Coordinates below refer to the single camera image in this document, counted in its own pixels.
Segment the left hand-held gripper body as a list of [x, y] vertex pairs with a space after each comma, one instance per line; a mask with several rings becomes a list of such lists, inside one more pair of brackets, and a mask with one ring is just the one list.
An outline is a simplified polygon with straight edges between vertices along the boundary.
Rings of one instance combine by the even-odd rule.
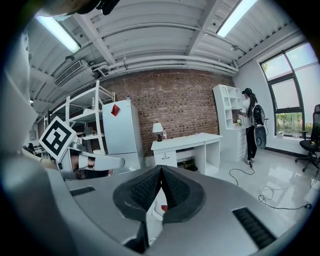
[[43, 132], [39, 143], [54, 159], [63, 179], [80, 179], [81, 171], [73, 168], [72, 156], [82, 153], [84, 145], [69, 125], [56, 116]]

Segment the ceiling air conditioner unit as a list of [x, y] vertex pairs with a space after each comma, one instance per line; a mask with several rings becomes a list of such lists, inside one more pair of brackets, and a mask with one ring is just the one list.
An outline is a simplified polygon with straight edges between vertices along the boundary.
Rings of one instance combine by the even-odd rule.
[[63, 71], [54, 81], [56, 87], [63, 87], [67, 83], [81, 83], [94, 77], [94, 72], [89, 63], [80, 59]]

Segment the black framed window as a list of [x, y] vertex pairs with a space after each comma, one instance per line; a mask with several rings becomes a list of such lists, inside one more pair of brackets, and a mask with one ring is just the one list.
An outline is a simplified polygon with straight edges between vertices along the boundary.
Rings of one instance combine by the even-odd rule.
[[320, 104], [320, 63], [311, 44], [283, 50], [260, 66], [271, 95], [275, 135], [309, 138]]

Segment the white bookcase cabinet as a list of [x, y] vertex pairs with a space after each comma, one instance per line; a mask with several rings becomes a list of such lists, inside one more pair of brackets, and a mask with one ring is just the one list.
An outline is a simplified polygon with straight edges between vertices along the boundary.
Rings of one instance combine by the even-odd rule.
[[[247, 156], [247, 140], [243, 117], [239, 115], [243, 103], [241, 91], [236, 87], [223, 84], [216, 85], [212, 90], [219, 134], [222, 136], [221, 152], [231, 161], [242, 161]], [[237, 119], [241, 119], [242, 126], [237, 125]]]

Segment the person's grey shirt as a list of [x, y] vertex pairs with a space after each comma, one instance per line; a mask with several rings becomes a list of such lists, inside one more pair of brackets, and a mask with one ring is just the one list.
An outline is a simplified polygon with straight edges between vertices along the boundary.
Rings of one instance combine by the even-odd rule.
[[28, 31], [15, 40], [0, 76], [0, 153], [19, 151], [38, 116], [30, 103]]

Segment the white metal shelving rack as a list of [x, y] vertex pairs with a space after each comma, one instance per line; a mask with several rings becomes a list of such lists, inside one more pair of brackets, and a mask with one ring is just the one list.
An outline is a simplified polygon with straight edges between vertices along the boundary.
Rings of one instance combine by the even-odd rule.
[[[92, 110], [92, 98], [95, 98], [95, 110]], [[102, 107], [116, 101], [116, 93], [110, 92], [100, 85], [95, 85], [76, 95], [69, 95], [65, 102], [54, 110], [49, 110], [45, 121], [51, 122], [59, 117], [84, 140], [84, 146], [90, 153], [105, 155], [106, 139], [102, 125]]]

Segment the person's left hand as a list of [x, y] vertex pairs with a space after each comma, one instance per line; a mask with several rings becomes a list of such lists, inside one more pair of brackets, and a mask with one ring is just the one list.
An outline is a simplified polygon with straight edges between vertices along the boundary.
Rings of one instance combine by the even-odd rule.
[[93, 170], [95, 167], [94, 157], [88, 157], [85, 160], [85, 162], [81, 160], [81, 165], [79, 165], [80, 155], [72, 155], [70, 159], [71, 159], [72, 171], [76, 180], [87, 180], [87, 179], [109, 177], [114, 174], [113, 169], [104, 170], [104, 171]]

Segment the white curved desk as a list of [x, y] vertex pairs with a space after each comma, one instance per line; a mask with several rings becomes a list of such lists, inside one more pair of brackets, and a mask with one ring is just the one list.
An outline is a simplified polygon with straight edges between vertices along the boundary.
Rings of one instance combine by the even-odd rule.
[[[221, 135], [198, 133], [154, 141], [151, 150], [156, 165], [177, 167], [178, 163], [193, 159], [201, 174], [213, 177], [220, 167], [221, 139]], [[167, 159], [162, 159], [163, 153], [168, 154]]]

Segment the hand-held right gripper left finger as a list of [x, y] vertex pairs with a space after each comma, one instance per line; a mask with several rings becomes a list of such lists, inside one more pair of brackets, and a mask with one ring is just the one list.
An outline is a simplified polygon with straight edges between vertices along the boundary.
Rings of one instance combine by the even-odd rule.
[[148, 249], [147, 212], [161, 187], [161, 167], [72, 180], [66, 186], [104, 234], [137, 253]]

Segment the white shade table lamp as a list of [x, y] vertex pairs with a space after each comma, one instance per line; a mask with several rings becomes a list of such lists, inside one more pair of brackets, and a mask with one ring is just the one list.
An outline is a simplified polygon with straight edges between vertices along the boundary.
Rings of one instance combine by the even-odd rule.
[[154, 134], [157, 134], [157, 142], [161, 142], [162, 141], [162, 134], [163, 134], [163, 127], [161, 125], [161, 123], [156, 122], [153, 124], [152, 126], [152, 132]]

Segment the long ceiling light panel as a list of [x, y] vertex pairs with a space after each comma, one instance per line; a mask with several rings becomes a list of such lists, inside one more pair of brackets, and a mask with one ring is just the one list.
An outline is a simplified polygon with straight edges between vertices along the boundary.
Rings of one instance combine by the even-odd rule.
[[45, 27], [61, 44], [71, 53], [80, 50], [81, 45], [63, 28], [63, 26], [53, 17], [37, 16], [36, 20]]
[[223, 38], [226, 37], [257, 1], [258, 0], [241, 0], [217, 30], [217, 35]]

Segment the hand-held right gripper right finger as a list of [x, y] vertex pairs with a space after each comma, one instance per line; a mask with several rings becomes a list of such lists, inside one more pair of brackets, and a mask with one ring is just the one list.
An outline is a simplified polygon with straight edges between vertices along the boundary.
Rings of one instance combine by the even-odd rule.
[[288, 223], [228, 181], [162, 166], [168, 210], [149, 256], [247, 256], [280, 238]]

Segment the black and grey standing fan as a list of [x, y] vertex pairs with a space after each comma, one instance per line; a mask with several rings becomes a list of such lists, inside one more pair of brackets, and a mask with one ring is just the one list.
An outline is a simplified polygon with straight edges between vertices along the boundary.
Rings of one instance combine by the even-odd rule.
[[260, 104], [256, 103], [252, 109], [252, 118], [254, 125], [254, 140], [258, 149], [263, 150], [267, 145], [267, 131], [265, 128], [265, 112]]

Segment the black office chair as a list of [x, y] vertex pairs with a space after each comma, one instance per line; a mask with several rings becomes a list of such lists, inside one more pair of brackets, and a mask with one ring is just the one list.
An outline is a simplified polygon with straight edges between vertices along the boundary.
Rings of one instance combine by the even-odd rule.
[[295, 159], [295, 162], [298, 161], [306, 161], [306, 165], [302, 169], [304, 173], [309, 166], [309, 164], [313, 164], [317, 171], [319, 172], [319, 164], [320, 164], [320, 104], [314, 107], [314, 111], [312, 114], [312, 129], [310, 139], [306, 138], [307, 131], [301, 131], [303, 140], [299, 142], [299, 145], [308, 152], [305, 157], [298, 157]]

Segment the pale grey refrigerator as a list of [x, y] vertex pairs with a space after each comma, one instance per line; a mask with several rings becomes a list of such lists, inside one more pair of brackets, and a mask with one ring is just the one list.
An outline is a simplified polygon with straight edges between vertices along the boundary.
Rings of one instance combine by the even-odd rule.
[[[117, 116], [111, 114], [113, 105], [120, 108]], [[103, 133], [107, 153], [122, 157], [125, 167], [142, 169], [146, 167], [140, 122], [137, 108], [131, 100], [121, 100], [102, 106]]]

